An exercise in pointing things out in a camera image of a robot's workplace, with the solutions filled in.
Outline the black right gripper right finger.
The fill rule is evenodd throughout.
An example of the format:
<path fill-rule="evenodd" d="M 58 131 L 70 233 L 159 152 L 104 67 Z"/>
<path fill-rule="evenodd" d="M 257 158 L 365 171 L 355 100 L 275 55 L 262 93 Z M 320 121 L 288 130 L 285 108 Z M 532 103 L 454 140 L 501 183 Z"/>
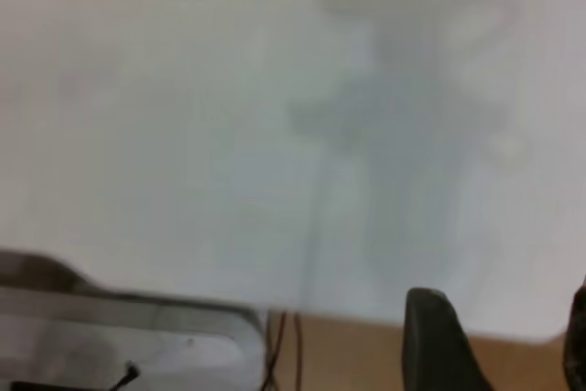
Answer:
<path fill-rule="evenodd" d="M 564 337 L 563 371 L 570 391 L 585 391 L 586 364 L 585 282 L 574 294 Z"/>

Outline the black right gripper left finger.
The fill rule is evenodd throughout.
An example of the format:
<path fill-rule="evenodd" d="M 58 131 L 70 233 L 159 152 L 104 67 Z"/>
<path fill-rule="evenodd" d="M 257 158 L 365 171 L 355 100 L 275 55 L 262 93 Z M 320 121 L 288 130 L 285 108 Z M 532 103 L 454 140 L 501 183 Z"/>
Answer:
<path fill-rule="evenodd" d="M 402 342 L 403 387 L 422 390 L 491 390 L 448 298 L 430 288 L 406 297 Z"/>

